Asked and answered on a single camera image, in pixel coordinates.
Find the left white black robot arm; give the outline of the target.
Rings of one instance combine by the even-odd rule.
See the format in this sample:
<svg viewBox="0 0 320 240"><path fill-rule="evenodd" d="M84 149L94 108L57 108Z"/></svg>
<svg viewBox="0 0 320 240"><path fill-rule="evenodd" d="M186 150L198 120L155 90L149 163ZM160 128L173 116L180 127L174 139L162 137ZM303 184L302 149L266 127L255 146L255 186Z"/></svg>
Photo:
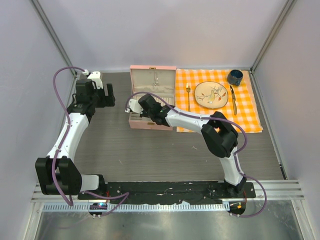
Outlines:
<svg viewBox="0 0 320 240"><path fill-rule="evenodd" d="M99 86L94 80L76 82L72 102L67 107L67 116L60 135L46 157L35 162L39 185L44 195L76 196L89 191L100 200L107 192L101 174L81 174L75 166L75 154L86 128L97 108L115 106L113 85Z"/></svg>

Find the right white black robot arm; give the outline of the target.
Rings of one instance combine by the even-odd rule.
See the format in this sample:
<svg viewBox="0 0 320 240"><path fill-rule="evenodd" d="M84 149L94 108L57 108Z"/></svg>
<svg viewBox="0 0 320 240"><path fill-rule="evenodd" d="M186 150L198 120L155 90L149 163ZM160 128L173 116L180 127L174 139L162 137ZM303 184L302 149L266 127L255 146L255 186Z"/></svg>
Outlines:
<svg viewBox="0 0 320 240"><path fill-rule="evenodd" d="M145 94L137 103L139 112L159 126L181 127L202 135L208 150L220 160L226 193L233 198L243 193L247 178L238 159L239 134L221 112L201 116L172 105L161 105L151 94Z"/></svg>

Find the pink jewelry box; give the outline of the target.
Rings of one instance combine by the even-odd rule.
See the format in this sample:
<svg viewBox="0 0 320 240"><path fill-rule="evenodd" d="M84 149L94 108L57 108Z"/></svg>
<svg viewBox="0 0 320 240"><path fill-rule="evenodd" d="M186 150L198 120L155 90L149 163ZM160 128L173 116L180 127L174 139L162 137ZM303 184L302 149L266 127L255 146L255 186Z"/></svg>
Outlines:
<svg viewBox="0 0 320 240"><path fill-rule="evenodd" d="M165 100L168 104L175 104L175 66L159 65L131 65L131 92L137 95L133 99L139 100L143 94L139 92L153 93ZM129 114L129 126L132 129L165 130L172 131L172 127L157 125L148 117L131 112Z"/></svg>

